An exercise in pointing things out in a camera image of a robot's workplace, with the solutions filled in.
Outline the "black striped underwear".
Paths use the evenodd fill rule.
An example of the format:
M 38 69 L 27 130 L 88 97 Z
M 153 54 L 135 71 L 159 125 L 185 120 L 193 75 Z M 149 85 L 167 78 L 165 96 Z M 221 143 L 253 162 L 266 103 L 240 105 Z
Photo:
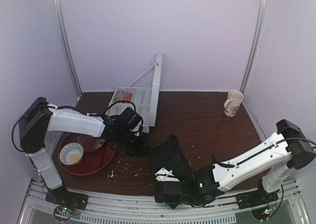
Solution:
M 180 142 L 173 134 L 163 144 L 149 148 L 149 157 L 155 172 L 165 168 L 172 171 L 179 180 L 192 177 L 192 170 L 180 148 Z

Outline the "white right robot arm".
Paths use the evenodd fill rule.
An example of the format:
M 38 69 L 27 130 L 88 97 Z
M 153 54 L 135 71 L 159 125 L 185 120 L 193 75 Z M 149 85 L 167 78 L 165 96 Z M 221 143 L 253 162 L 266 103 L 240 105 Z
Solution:
M 155 201 L 174 209 L 180 204 L 203 207 L 241 182 L 263 172 L 255 191 L 239 195 L 242 207 L 252 207 L 277 199 L 277 192 L 293 170 L 316 157 L 316 144 L 289 120 L 280 120 L 277 130 L 261 144 L 230 160 L 192 171 L 176 136 L 171 135 L 151 153 L 155 171 Z

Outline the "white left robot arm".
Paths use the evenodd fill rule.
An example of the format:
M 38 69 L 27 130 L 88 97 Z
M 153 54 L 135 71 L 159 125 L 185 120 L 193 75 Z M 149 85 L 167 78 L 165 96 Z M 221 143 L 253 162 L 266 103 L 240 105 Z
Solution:
M 34 164 L 39 176 L 49 191 L 65 188 L 51 157 L 45 149 L 47 132 L 68 132 L 118 141 L 128 155 L 147 148 L 147 137 L 143 133 L 143 118 L 135 104 L 125 108 L 119 115 L 87 113 L 72 106 L 57 106 L 38 97 L 15 122 L 11 130 L 13 147 L 25 153 Z

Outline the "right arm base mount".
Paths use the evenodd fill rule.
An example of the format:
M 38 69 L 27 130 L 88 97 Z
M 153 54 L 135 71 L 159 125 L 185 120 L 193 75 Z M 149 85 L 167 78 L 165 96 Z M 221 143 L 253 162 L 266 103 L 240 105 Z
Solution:
M 267 193 L 263 187 L 262 180 L 257 183 L 257 189 L 236 195 L 238 208 L 240 210 L 251 209 L 251 215 L 257 221 L 270 220 L 280 209 L 284 199 L 283 185 L 280 189 Z

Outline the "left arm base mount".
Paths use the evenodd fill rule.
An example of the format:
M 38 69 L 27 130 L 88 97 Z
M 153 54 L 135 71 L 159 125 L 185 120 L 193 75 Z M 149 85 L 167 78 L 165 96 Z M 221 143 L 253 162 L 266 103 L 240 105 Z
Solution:
M 57 205 L 53 210 L 53 217 L 56 221 L 63 224 L 69 221 L 77 210 L 84 211 L 86 209 L 88 195 L 68 191 L 64 184 L 56 189 L 50 189 L 44 184 L 42 190 L 44 187 L 47 190 L 45 200 Z

